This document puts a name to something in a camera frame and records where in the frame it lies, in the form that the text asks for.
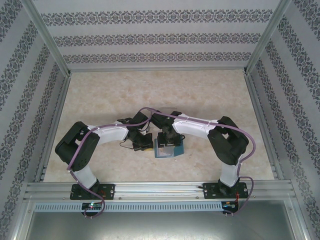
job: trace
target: enclosure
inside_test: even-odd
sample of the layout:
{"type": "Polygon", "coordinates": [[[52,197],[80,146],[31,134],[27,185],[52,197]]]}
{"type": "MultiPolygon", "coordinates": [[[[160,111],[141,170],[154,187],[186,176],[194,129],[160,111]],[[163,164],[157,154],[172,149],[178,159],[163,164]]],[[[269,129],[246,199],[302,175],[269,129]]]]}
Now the enclosure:
{"type": "Polygon", "coordinates": [[[0,239],[319,239],[319,4],[2,0],[0,239]],[[98,146],[90,167],[114,199],[83,219],[88,201],[70,200],[75,181],[53,149],[75,122],[142,107],[228,116],[253,136],[242,213],[225,218],[221,199],[197,189],[222,165],[208,140],[186,135],[173,158],[98,146]]]}

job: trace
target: marble floor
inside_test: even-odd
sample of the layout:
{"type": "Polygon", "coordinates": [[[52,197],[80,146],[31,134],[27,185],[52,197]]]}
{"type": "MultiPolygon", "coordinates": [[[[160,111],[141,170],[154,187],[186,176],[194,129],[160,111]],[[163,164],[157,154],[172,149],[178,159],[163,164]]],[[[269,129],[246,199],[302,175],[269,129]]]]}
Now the marble floor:
{"type": "MultiPolygon", "coordinates": [[[[176,108],[201,119],[230,117],[257,145],[240,174],[274,179],[241,70],[73,73],[53,149],[77,121],[100,126],[133,117],[146,106],[176,108]]],[[[191,135],[184,140],[184,154],[175,158],[155,158],[153,151],[134,152],[115,141],[98,146],[89,165],[101,182],[212,181],[221,172],[210,142],[191,135]]],[[[74,182],[66,168],[53,150],[44,181],[74,182]]]]}

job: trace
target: black wire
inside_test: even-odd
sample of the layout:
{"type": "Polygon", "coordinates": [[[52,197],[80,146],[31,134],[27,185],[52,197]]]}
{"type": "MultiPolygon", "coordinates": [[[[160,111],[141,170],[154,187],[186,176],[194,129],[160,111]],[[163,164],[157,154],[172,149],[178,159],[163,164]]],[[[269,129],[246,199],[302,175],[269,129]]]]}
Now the black wire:
{"type": "Polygon", "coordinates": [[[139,131],[139,132],[144,132],[145,130],[147,130],[147,129],[148,129],[149,125],[150,125],[150,121],[148,121],[148,125],[146,126],[146,128],[145,128],[145,129],[143,129],[143,130],[138,129],[138,131],[139,131]]]}
{"type": "Polygon", "coordinates": [[[119,145],[120,145],[121,147],[123,147],[123,148],[126,148],[126,149],[134,149],[133,147],[128,147],[128,146],[122,146],[122,145],[121,145],[121,144],[125,143],[126,141],[127,141],[127,139],[124,140],[123,142],[119,142],[119,145]]]}

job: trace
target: floor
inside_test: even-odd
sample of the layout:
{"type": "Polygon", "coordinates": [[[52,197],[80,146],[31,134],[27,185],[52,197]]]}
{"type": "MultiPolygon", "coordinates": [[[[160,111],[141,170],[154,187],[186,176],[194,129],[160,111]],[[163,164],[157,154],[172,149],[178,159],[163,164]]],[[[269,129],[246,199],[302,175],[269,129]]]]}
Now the floor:
{"type": "MultiPolygon", "coordinates": [[[[73,73],[53,148],[77,121],[100,126],[133,117],[146,106],[201,119],[230,117],[257,145],[240,174],[274,179],[241,70],[73,73]]],[[[134,152],[115,141],[98,146],[89,165],[101,182],[212,181],[221,173],[210,142],[191,135],[184,140],[184,154],[175,158],[155,158],[153,151],[134,152]]],[[[44,181],[73,182],[66,168],[52,151],[44,181]]]]}

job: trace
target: wallpaper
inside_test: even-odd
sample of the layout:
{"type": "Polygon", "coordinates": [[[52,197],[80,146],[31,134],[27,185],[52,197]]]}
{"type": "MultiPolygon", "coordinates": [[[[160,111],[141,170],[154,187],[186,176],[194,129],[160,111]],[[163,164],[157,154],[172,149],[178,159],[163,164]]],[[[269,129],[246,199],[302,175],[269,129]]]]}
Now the wallpaper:
{"type": "Polygon", "coordinates": [[[319,13],[314,0],[292,1],[251,73],[311,239],[320,239],[319,13]]]}
{"type": "Polygon", "coordinates": [[[35,0],[71,70],[244,67],[279,0],[35,0]]]}
{"type": "Polygon", "coordinates": [[[33,182],[65,77],[18,0],[0,2],[0,240],[33,182]]]}

